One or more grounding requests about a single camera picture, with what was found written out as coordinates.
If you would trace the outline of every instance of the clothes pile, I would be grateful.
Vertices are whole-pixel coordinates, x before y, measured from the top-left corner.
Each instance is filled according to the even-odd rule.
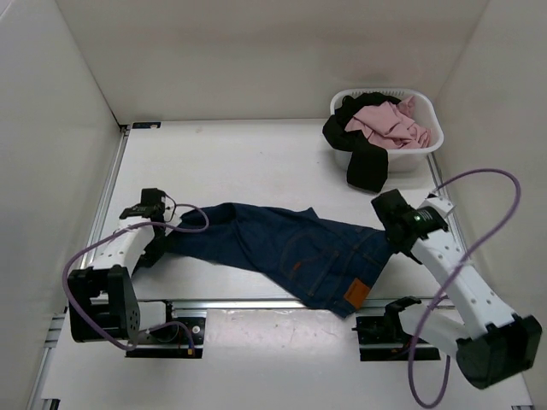
[[[387,180],[387,149],[429,146],[431,130],[412,119],[414,110],[414,97],[401,101],[380,92],[344,97],[323,126],[323,135],[334,149],[352,153],[348,184],[380,192]]]

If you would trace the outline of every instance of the black clamp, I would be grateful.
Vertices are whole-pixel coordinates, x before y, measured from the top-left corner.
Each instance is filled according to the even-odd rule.
[[[371,203],[385,228],[387,242],[396,252],[403,252],[419,264],[412,255],[412,247],[418,239],[427,239],[427,234],[443,230],[448,224],[432,207],[414,209],[404,200],[399,190],[390,190],[376,196]]]
[[[152,222],[165,223],[165,198],[167,194],[157,188],[146,188],[141,190],[140,202],[130,208],[126,208],[120,215],[124,220],[129,217],[139,216]],[[167,248],[167,236],[165,235],[165,226],[154,226],[154,239],[150,241],[144,253],[138,259],[135,271],[140,267],[151,267],[165,253]]]
[[[405,296],[385,306],[384,331],[390,338],[406,343],[411,336],[403,331],[399,314],[412,305],[421,304],[421,300],[414,296]]]

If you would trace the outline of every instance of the white table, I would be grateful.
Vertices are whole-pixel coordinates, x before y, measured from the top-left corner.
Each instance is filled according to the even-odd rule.
[[[138,202],[140,190],[156,187],[177,202],[205,207],[241,202],[302,210],[321,217],[381,228],[373,195],[349,187],[321,134],[324,120],[164,122],[131,130],[103,235],[121,211]],[[420,205],[434,182],[424,161],[415,173],[391,175],[385,190],[398,188]],[[294,299],[256,272],[166,255],[134,278],[139,299]],[[438,284],[423,266],[395,255],[369,298],[432,296]]]
[[[322,218],[380,228],[370,205],[373,196],[350,188],[334,164],[321,135],[323,123],[164,122],[159,129],[131,130],[103,236],[114,230],[123,208],[138,202],[144,187],[201,207],[222,202],[311,206]],[[415,173],[391,175],[385,190],[394,188],[419,205],[434,188],[428,164]],[[341,320],[307,309],[237,310],[249,301],[267,308],[298,306],[260,273],[166,256],[133,282],[140,300],[190,301],[190,307],[192,301],[195,307],[224,303],[226,309],[207,311],[203,358],[125,359],[108,343],[75,343],[65,320],[42,394],[60,399],[61,410],[419,408],[409,393],[405,363],[359,361],[351,331],[355,317]],[[365,306],[407,295],[431,297],[436,289],[423,266],[396,255]],[[443,368],[442,362],[418,364],[426,399],[438,392]],[[479,391],[457,366],[453,369],[441,409],[509,410],[512,404],[530,404],[521,376]]]

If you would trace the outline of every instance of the jeans back pocket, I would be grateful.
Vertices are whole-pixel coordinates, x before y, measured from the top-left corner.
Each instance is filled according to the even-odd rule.
[[[292,283],[313,296],[340,253],[323,235],[298,233],[287,242],[280,270]]]

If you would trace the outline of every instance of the white surface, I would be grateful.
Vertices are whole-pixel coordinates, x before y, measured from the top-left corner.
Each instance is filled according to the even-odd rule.
[[[119,135],[55,2],[14,0],[0,17],[2,409],[25,406]]]
[[[209,310],[201,360],[126,359],[109,343],[75,343],[65,320],[44,398],[60,410],[418,410],[405,362],[361,363],[355,319],[325,311]],[[438,393],[442,361],[418,363],[418,390]],[[453,366],[438,410],[529,404],[521,376],[487,390]]]
[[[521,207],[507,228],[480,252],[497,293],[547,326],[545,203],[547,203],[547,2],[492,0],[437,111],[446,134],[446,177],[475,167],[508,169],[521,180]],[[512,184],[499,176],[458,182],[451,193],[469,241],[490,229],[509,207]],[[547,337],[525,373],[535,404],[547,409]]]
[[[381,92],[387,96],[394,96],[404,100],[408,97],[415,98],[415,111],[412,118],[421,126],[431,129],[431,142],[427,148],[420,149],[387,149],[389,159],[388,171],[391,173],[407,173],[414,171],[428,154],[435,152],[443,145],[444,134],[438,123],[433,104],[422,93],[405,88],[358,88],[340,91],[331,100],[331,114],[336,108],[342,107],[342,101],[346,96],[359,97],[365,92]],[[342,169],[348,169],[351,160],[351,152],[335,151],[334,159]]]
[[[321,134],[324,120],[164,122],[159,129],[132,130],[121,163],[103,235],[117,226],[121,211],[138,202],[142,188],[166,191],[177,202],[201,207],[241,202],[302,210],[321,218],[380,228],[372,195],[350,188],[345,172]],[[398,188],[420,205],[433,189],[428,165],[390,176],[385,190]],[[256,272],[164,255],[133,276],[139,299],[292,298]],[[369,298],[431,296],[431,273],[395,255]]]
[[[434,98],[487,0],[57,0],[122,124],[326,118],[348,88]]]

